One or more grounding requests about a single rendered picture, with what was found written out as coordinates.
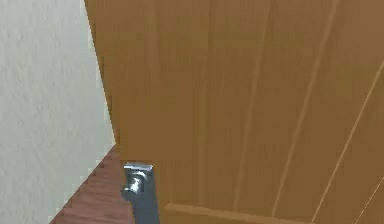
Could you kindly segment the brown wooden room door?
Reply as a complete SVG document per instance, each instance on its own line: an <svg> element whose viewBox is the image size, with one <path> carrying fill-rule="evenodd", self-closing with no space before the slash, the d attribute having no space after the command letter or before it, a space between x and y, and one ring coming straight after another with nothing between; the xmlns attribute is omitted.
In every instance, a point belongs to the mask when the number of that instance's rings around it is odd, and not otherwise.
<svg viewBox="0 0 384 224"><path fill-rule="evenodd" d="M161 224L384 224L384 0L85 0Z"/></svg>

